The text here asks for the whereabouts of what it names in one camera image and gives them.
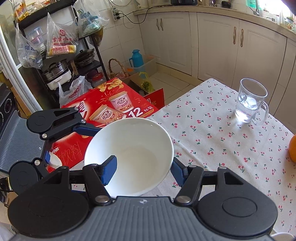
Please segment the orange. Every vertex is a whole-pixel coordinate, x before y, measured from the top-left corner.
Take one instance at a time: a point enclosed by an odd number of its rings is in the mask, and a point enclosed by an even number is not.
[[[292,137],[289,144],[289,154],[293,162],[296,162],[296,135]]]

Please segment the table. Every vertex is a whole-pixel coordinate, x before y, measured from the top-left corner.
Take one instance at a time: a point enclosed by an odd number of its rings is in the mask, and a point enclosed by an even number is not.
[[[276,232],[296,235],[296,163],[287,147],[293,134],[269,115],[262,126],[241,123],[234,114],[237,92],[209,79],[165,106],[149,119],[172,138],[175,157],[185,165],[216,171],[226,166],[270,197],[278,207]],[[257,118],[263,118],[261,109]],[[145,196],[171,196],[180,187],[169,172]],[[214,191],[203,188],[201,196]]]

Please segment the electrical outlet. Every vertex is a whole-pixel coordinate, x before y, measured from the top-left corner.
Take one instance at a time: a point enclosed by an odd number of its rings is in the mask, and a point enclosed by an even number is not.
[[[117,21],[119,18],[119,12],[118,9],[116,9],[116,7],[111,8],[112,10],[112,15],[113,15],[113,19],[114,21]]]

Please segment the glass mug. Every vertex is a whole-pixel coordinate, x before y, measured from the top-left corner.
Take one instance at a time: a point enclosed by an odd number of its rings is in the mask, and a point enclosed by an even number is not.
[[[266,121],[268,116],[268,105],[264,101],[266,97],[267,90],[261,83],[253,79],[242,79],[235,108],[238,120],[246,123],[253,121],[255,125],[261,125]],[[265,108],[265,116],[263,120],[257,122],[256,113],[262,105]]]

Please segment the bowl rim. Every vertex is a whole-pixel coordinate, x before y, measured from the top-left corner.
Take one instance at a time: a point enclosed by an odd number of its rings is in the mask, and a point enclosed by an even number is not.
[[[149,119],[145,119],[145,118],[140,118],[140,117],[132,117],[132,118],[125,118],[125,119],[120,119],[120,120],[117,120],[117,121],[114,121],[112,123],[110,123],[109,125],[105,126],[103,129],[107,128],[111,128],[112,126],[114,126],[116,123],[118,125],[119,122],[130,122],[130,121],[140,121],[140,122],[147,122],[147,123],[152,123],[158,127],[160,127],[165,135],[167,136],[168,140],[170,141],[170,146],[171,146],[171,157],[170,157],[170,165],[169,165],[169,168],[168,170],[159,178],[159,181],[157,181],[154,185],[151,185],[149,187],[147,187],[146,189],[142,190],[142,191],[139,191],[139,192],[136,192],[136,193],[130,193],[130,194],[125,194],[124,196],[141,196],[141,195],[144,195],[148,192],[150,192],[151,190],[153,190],[154,188],[156,188],[167,176],[167,174],[169,173],[170,171],[170,168],[172,166],[172,163],[173,163],[173,159],[174,159],[174,146],[173,146],[173,142],[172,142],[172,139],[169,135],[169,133],[166,131],[166,129],[164,129],[160,124],[154,122],[153,120],[149,120]],[[86,159],[86,155],[87,155],[87,152],[88,152],[88,149],[89,149],[89,146],[90,146],[90,143],[88,144],[87,148],[86,148],[86,151],[85,151],[85,155],[84,155],[84,165],[86,165],[86,162],[85,162],[85,159]]]

